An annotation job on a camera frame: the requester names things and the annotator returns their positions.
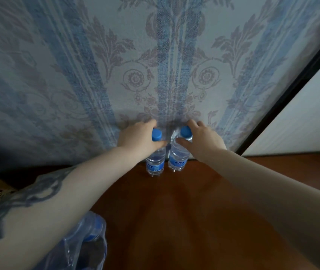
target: bottle label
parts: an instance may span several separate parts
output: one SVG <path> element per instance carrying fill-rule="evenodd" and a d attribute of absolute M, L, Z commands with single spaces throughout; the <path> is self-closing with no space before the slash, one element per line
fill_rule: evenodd
<path fill-rule="evenodd" d="M 172 156 L 170 156 L 169 161 L 175 167 L 183 167 L 185 166 L 187 159 L 185 161 L 176 161 Z"/>
<path fill-rule="evenodd" d="M 163 161 L 160 165 L 149 165 L 146 163 L 146 167 L 149 171 L 160 171 L 163 169 L 163 166 L 165 164 L 165 161 Z"/>

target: blue bottle cap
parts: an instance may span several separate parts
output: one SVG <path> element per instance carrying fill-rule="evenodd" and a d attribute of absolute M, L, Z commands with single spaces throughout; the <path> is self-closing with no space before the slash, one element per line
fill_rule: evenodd
<path fill-rule="evenodd" d="M 160 141 L 162 137 L 162 132 L 158 129 L 152 129 L 151 137 L 153 141 Z"/>
<path fill-rule="evenodd" d="M 190 138 L 192 136 L 192 132 L 189 126 L 182 127 L 180 131 L 180 135 L 183 138 Z"/>

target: water bottle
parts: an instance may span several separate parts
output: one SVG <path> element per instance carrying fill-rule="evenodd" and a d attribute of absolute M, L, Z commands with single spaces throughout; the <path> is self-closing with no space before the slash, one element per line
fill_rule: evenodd
<path fill-rule="evenodd" d="M 152 140 L 160 141 L 162 138 L 162 132 L 158 129 L 152 129 Z M 154 175 L 160 175 L 163 172 L 165 165 L 166 147 L 156 150 L 148 158 L 146 158 L 146 170 L 153 177 Z"/>
<path fill-rule="evenodd" d="M 188 141 L 192 141 L 192 132 L 189 126 L 185 126 L 181 128 L 180 135 L 177 137 L 182 137 Z M 171 143 L 171 150 L 169 155 L 169 168 L 172 169 L 173 172 L 181 171 L 187 162 L 187 159 L 190 156 L 190 152 L 176 142 L 176 138 Z"/>
<path fill-rule="evenodd" d="M 101 270 L 107 253 L 105 220 L 89 211 L 33 270 Z"/>

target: wooden surface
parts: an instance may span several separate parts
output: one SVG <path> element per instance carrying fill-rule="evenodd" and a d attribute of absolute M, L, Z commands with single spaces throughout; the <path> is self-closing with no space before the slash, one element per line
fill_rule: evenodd
<path fill-rule="evenodd" d="M 320 189 L 320 154 L 253 161 Z M 104 269 L 316 269 L 228 181 L 189 161 L 149 177 L 143 163 L 92 208 L 107 221 Z"/>

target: patterned wallpaper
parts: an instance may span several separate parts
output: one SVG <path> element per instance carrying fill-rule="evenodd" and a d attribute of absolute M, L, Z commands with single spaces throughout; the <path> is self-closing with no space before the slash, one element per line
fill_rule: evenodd
<path fill-rule="evenodd" d="M 320 0 L 0 0 L 0 171 L 75 164 L 149 117 L 235 150 L 320 47 Z"/>

